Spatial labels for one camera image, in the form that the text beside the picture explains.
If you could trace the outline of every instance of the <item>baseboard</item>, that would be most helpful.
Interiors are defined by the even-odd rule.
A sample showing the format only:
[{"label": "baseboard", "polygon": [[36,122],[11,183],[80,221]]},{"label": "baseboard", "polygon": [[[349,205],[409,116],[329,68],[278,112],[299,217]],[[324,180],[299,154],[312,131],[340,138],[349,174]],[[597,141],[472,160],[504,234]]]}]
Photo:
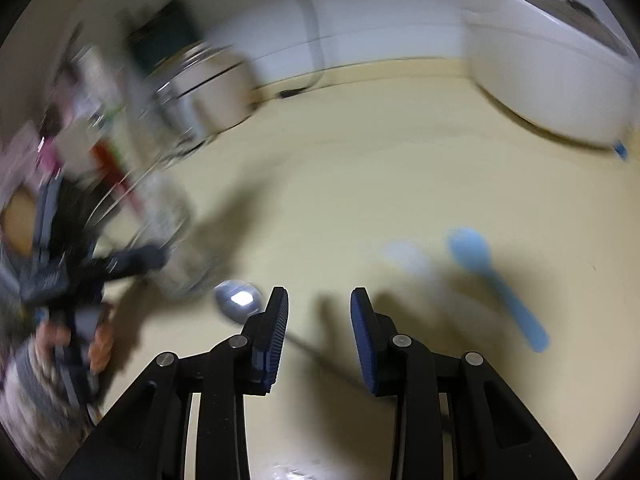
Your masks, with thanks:
[{"label": "baseboard", "polygon": [[[346,83],[392,79],[398,77],[467,77],[466,60],[445,57],[421,57],[409,59],[386,59],[368,63],[337,66],[322,74],[314,89]],[[263,102],[273,99],[278,92],[308,84],[311,73],[289,77],[258,88],[254,100]]]}]

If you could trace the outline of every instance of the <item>black cable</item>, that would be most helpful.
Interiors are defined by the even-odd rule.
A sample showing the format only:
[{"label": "black cable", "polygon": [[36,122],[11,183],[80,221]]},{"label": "black cable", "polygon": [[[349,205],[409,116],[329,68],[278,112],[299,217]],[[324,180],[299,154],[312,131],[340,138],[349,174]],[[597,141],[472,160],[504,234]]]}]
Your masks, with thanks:
[{"label": "black cable", "polygon": [[309,90],[311,87],[318,84],[324,70],[326,69],[326,61],[324,59],[324,52],[322,51],[322,43],[320,38],[320,25],[318,23],[318,13],[311,0],[296,0],[300,5],[302,16],[305,20],[306,30],[306,42],[309,46],[309,53],[311,54],[311,61],[314,67],[314,76],[311,81],[300,88],[291,88],[289,90],[283,90],[278,92],[278,97],[284,99],[292,97],[294,95],[301,94],[302,92]]}]

